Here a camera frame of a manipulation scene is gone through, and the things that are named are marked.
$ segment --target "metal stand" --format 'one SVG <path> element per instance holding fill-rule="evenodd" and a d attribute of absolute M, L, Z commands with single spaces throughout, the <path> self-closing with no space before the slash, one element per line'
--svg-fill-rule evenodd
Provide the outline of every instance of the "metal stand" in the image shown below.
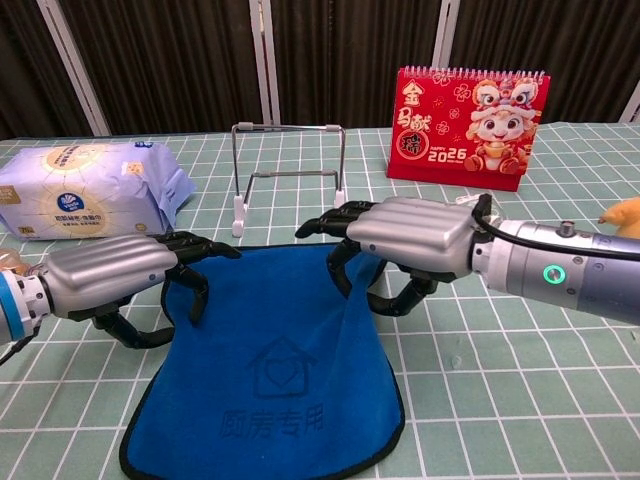
<path fill-rule="evenodd" d="M 319 130 L 329 133 L 340 134 L 340 172 L 336 170 L 300 170 L 300 171 L 274 171 L 274 172 L 253 172 L 249 178 L 247 191 L 244 197 L 240 193 L 240 184 L 238 180 L 238 153 L 237 153 L 237 132 L 255 132 L 255 131 L 297 131 L 297 130 Z M 236 195 L 233 197 L 233 226 L 231 233 L 234 237 L 242 237 L 244 233 L 244 222 L 247 217 L 247 209 L 249 206 L 249 196 L 253 188 L 254 179 L 270 178 L 270 177 L 301 177 L 301 176 L 331 176 L 334 178 L 336 195 L 333 201 L 334 207 L 338 208 L 345 202 L 345 192 L 343 189 L 344 179 L 344 149 L 346 141 L 345 129 L 340 125 L 325 126 L 299 126 L 299 125 L 264 125 L 251 122 L 240 122 L 231 128 L 231 145 L 233 149 L 233 169 L 236 184 Z"/>

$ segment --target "cutting mat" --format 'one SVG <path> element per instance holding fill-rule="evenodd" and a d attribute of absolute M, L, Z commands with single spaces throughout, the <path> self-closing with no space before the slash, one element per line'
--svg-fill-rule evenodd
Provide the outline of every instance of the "cutting mat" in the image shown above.
<path fill-rule="evenodd" d="M 296 242 L 304 220 L 331 208 L 333 181 L 258 179 L 245 234 L 231 236 L 229 134 L 0 142 L 4 164 L 21 147 L 83 142 L 164 142 L 197 184 L 178 228 L 234 245 Z M 391 195 L 455 201 L 467 188 L 391 181 L 390 130 L 350 130 L 348 199 Z M 333 134 L 239 137 L 240 186 L 256 169 L 337 168 Z M 510 219 L 613 233 L 598 216 L 640 191 L 640 127 L 541 127 L 518 193 L 492 192 Z M 78 241 L 20 243 L 32 264 Z M 326 237 L 313 238 L 328 240 Z M 407 278 L 385 274 L 387 293 Z M 160 290 L 137 295 L 124 314 L 141 329 L 167 324 Z M 358 478 L 640 478 L 640 328 L 488 292 L 479 277 L 441 285 L 403 318 L 375 318 L 395 369 L 407 425 L 395 451 Z M 133 409 L 168 347 L 129 351 L 92 328 L 51 318 L 38 339 L 0 368 L 0 478 L 124 478 L 118 447 Z"/>

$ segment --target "black curtain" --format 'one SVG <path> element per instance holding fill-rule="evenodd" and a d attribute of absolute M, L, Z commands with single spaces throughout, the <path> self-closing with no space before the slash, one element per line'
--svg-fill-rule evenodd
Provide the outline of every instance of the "black curtain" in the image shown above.
<path fill-rule="evenodd" d="M 262 122 L 247 1 L 60 0 L 112 134 Z"/>
<path fill-rule="evenodd" d="M 439 0 L 271 0 L 282 123 L 392 124 L 396 74 L 431 65 Z"/>
<path fill-rule="evenodd" d="M 640 79 L 640 2 L 463 0 L 451 66 L 545 70 L 543 122 L 617 122 Z"/>
<path fill-rule="evenodd" d="M 0 2 L 0 140 L 91 135 L 35 0 Z"/>

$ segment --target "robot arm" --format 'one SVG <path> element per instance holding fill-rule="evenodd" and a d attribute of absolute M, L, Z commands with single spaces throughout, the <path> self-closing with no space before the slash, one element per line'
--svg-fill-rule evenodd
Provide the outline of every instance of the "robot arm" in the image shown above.
<path fill-rule="evenodd" d="M 393 299 L 369 294 L 371 309 L 406 315 L 438 282 L 475 273 L 487 287 L 640 325 L 640 241 L 505 220 L 487 222 L 491 196 L 473 208 L 422 199 L 348 202 L 303 224 L 296 236 L 327 233 L 343 240 L 327 265 L 346 296 L 345 264 L 361 251 L 396 263 L 410 282 Z"/>
<path fill-rule="evenodd" d="M 12 352 L 19 351 L 49 314 L 75 321 L 91 318 L 130 348 L 164 345 L 173 337 L 172 328 L 139 332 L 120 315 L 120 307 L 138 292 L 174 281 L 193 290 L 190 319 L 197 323 L 209 285 L 186 265 L 216 255 L 238 258 L 240 252 L 188 232 L 129 235 L 53 252 L 25 276 L 0 272 L 0 345 L 14 341 Z"/>

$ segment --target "blue cloth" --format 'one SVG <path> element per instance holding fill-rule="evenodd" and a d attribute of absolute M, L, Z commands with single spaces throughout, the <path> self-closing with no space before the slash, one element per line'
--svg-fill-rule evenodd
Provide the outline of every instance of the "blue cloth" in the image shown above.
<path fill-rule="evenodd" d="M 211 287 L 196 327 L 191 292 L 167 289 L 175 337 L 121 444 L 129 477 L 344 478 L 393 450 L 404 410 L 366 298 L 379 261 L 349 263 L 345 300 L 326 268 L 333 247 L 192 265 Z"/>

